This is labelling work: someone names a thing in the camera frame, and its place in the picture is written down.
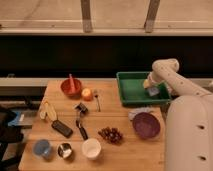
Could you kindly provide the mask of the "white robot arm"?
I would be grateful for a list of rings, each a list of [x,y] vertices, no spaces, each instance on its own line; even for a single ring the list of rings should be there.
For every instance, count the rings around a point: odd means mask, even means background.
[[[156,60],[145,83],[164,82],[178,94],[166,117],[164,171],[213,171],[213,93],[178,70],[177,59]]]

